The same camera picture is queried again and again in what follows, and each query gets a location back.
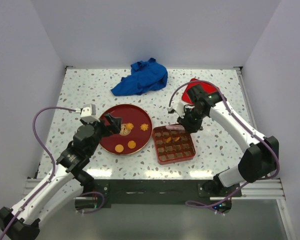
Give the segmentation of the pink metal tongs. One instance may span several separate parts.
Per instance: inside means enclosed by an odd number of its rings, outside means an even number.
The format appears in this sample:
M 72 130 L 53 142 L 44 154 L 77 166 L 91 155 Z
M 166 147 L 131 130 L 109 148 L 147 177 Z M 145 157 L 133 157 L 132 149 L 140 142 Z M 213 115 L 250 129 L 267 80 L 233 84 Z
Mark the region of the pink metal tongs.
M 182 125 L 166 125 L 165 128 L 167 130 L 172 130 L 172 131 L 184 131 L 185 128 Z

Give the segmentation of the round dark red tray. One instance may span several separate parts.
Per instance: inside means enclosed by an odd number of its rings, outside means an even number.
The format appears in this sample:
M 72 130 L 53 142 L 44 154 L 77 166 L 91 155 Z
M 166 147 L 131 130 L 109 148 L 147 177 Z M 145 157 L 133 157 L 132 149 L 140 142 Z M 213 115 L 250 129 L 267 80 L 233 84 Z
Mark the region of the round dark red tray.
M 121 156 L 131 155 L 140 151 L 150 140 L 153 128 L 152 121 L 147 112 L 139 106 L 135 106 L 132 104 L 119 104 L 113 106 L 107 109 L 100 116 L 102 120 L 106 120 L 106 113 L 110 113 L 113 117 L 122 118 L 120 133 L 105 137 L 100 141 L 100 145 L 107 152 Z M 132 123 L 134 125 L 134 128 L 132 130 L 127 130 L 127 123 Z M 148 124 L 149 129 L 147 131 L 142 131 L 140 129 L 141 124 Z M 128 147 L 129 141 L 135 141 L 136 147 L 130 149 Z M 119 144 L 124 146 L 124 150 L 121 153 L 115 151 L 115 146 Z

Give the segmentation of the flower cookie top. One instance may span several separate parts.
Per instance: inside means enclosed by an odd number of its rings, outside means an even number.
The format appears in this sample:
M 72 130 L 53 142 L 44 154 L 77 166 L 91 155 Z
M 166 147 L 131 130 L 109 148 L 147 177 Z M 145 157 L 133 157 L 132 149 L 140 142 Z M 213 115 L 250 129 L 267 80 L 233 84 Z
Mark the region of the flower cookie top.
M 172 137 L 168 137 L 165 139 L 165 143 L 170 143 L 172 141 Z

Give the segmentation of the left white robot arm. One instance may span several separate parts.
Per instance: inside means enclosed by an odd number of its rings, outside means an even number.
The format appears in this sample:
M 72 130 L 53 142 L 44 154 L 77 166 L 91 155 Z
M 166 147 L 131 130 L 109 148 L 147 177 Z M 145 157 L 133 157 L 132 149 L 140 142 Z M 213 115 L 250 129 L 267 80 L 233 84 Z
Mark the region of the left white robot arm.
M 72 141 L 57 160 L 52 170 L 31 192 L 12 207 L 0 209 L 1 237 L 12 240 L 34 240 L 40 228 L 60 208 L 77 196 L 89 196 L 94 190 L 94 178 L 85 172 L 103 137 L 121 131 L 122 118 L 105 114 L 105 119 L 94 115 L 82 117 Z

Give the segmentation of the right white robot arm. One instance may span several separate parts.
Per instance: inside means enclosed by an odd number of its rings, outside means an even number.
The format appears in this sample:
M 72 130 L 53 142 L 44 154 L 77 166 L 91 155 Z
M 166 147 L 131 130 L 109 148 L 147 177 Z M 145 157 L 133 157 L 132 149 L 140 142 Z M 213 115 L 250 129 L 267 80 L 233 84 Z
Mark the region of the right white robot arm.
M 188 133 L 196 133 L 203 119 L 209 117 L 224 128 L 243 153 L 236 166 L 216 174 L 212 180 L 203 184 L 206 192 L 223 197 L 236 184 L 267 180 L 269 174 L 275 177 L 279 173 L 279 141 L 274 136 L 266 137 L 249 125 L 231 107 L 219 89 L 207 93 L 197 81 L 186 93 L 190 104 L 183 100 L 169 104 L 169 112 L 178 114 L 177 122 L 183 129 Z

